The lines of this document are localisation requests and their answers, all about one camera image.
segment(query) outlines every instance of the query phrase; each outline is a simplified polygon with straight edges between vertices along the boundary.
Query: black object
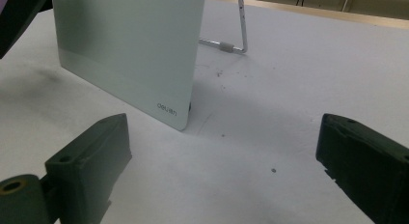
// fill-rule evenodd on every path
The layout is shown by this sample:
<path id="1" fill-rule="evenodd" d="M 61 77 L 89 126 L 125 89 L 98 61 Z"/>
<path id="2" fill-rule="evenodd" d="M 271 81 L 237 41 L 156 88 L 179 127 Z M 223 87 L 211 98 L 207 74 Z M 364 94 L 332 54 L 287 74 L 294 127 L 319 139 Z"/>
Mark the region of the black object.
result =
<path id="1" fill-rule="evenodd" d="M 0 11 L 0 59 L 6 55 L 14 43 L 21 37 L 36 14 L 39 11 L 49 9 L 49 3 L 51 3 L 51 0 L 6 1 L 7 3 L 3 11 Z"/>
<path id="2" fill-rule="evenodd" d="M 1 224 L 96 224 L 132 157 L 126 115 L 100 120 L 45 162 L 47 175 L 0 182 Z"/>
<path id="3" fill-rule="evenodd" d="M 356 121 L 325 114 L 316 159 L 374 223 L 409 223 L 408 149 Z"/>

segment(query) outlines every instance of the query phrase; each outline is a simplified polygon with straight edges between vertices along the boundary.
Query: table surface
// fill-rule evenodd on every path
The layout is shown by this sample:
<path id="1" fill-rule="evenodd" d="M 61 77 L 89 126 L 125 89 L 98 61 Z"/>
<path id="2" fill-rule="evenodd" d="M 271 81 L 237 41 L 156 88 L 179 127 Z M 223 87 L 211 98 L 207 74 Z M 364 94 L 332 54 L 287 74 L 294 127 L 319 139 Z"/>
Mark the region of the table surface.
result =
<path id="1" fill-rule="evenodd" d="M 179 132 L 59 65 L 52 12 L 0 61 L 0 178 L 126 113 L 133 159 L 102 223 L 371 223 L 314 158 L 324 113 L 409 146 L 409 31 L 247 7 L 250 50 L 199 46 Z M 235 4 L 207 0 L 202 37 L 240 43 Z"/>

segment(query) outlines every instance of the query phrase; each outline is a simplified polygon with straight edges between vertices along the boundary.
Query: board stand leg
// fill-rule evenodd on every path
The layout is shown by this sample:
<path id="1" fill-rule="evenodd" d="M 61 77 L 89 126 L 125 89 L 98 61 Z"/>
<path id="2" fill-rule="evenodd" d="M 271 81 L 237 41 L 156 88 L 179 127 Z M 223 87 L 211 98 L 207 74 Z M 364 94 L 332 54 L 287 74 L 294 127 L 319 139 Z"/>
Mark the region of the board stand leg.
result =
<path id="1" fill-rule="evenodd" d="M 238 10 L 240 13 L 240 24 L 241 24 L 241 37 L 243 40 L 243 47 L 235 47 L 231 43 L 227 42 L 216 42 L 216 41 L 211 41 L 207 39 L 199 39 L 199 43 L 203 45 L 207 45 L 210 47 L 215 47 L 218 48 L 222 51 L 225 52 L 230 52 L 230 53 L 237 53 L 237 54 L 243 54 L 247 52 L 248 49 L 248 44 L 247 44 L 247 29 L 246 29 L 246 16 L 244 13 L 244 0 L 238 0 Z"/>

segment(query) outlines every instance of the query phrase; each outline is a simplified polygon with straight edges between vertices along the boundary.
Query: small whiteboard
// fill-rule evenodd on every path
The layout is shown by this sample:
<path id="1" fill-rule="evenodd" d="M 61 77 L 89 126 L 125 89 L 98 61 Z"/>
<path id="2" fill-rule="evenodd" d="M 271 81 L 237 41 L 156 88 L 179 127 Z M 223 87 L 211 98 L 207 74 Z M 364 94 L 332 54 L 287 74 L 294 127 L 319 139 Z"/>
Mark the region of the small whiteboard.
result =
<path id="1" fill-rule="evenodd" d="M 53 0 L 61 65 L 186 127 L 205 0 Z"/>

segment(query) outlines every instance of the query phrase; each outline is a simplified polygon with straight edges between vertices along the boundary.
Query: metal frame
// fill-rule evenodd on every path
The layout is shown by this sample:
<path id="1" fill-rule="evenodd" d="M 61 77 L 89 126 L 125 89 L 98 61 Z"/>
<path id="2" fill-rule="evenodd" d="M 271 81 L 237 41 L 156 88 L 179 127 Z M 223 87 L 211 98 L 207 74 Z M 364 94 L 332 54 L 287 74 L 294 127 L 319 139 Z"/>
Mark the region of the metal frame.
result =
<path id="1" fill-rule="evenodd" d="M 210 47 L 218 48 L 225 52 L 243 54 L 248 50 L 247 43 L 247 29 L 246 29 L 246 15 L 244 13 L 244 0 L 238 0 L 238 10 L 240 13 L 241 37 L 243 40 L 243 48 L 235 47 L 231 43 L 216 42 L 207 39 L 199 39 L 199 43 Z"/>

